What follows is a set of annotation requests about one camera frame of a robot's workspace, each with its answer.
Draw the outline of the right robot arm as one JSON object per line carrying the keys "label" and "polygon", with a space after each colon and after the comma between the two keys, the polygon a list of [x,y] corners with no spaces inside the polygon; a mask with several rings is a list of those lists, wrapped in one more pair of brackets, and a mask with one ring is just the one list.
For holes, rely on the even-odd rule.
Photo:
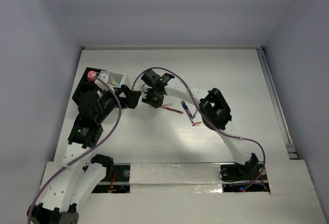
{"label": "right robot arm", "polygon": [[259,160],[255,153],[249,151],[243,138],[234,133],[231,109],[219,89],[206,91],[190,87],[173,73],[160,76],[152,69],[145,70],[141,74],[141,80],[148,86],[142,102],[160,108],[164,96],[168,96],[193,104],[200,113],[204,125],[217,132],[230,150],[237,165],[237,174],[243,179],[248,179],[255,173]]}

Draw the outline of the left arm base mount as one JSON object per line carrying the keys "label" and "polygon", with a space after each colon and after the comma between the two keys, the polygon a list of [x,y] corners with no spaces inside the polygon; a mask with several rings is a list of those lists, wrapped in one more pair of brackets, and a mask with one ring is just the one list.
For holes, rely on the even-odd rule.
{"label": "left arm base mount", "polygon": [[115,164],[113,175],[105,177],[93,189],[92,193],[129,193],[130,192],[130,164]]}

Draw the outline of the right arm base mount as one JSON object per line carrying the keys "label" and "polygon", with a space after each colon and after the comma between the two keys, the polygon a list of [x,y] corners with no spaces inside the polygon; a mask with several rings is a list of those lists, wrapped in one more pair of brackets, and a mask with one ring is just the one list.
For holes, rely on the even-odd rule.
{"label": "right arm base mount", "polygon": [[255,153],[245,164],[222,164],[218,177],[224,192],[270,192],[266,168]]}

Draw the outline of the dark red ink pen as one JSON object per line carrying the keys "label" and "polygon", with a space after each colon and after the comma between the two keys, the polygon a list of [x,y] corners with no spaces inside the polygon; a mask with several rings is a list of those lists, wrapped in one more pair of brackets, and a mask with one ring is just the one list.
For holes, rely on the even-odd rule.
{"label": "dark red ink pen", "polygon": [[177,113],[177,114],[184,114],[183,111],[177,110],[177,109],[174,109],[174,108],[170,108],[168,106],[162,106],[161,108],[165,109],[165,110],[168,110],[168,111],[171,111],[171,112],[174,112],[174,113]]}

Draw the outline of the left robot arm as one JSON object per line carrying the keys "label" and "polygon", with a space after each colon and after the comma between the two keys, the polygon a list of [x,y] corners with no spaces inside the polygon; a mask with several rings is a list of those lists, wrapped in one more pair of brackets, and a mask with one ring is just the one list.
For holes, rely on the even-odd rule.
{"label": "left robot arm", "polygon": [[92,152],[102,141],[101,123],[114,110],[134,109],[141,92],[127,85],[79,84],[72,97],[78,115],[61,168],[42,186],[27,211],[28,223],[77,223],[79,209],[101,180],[115,177],[112,157]]}

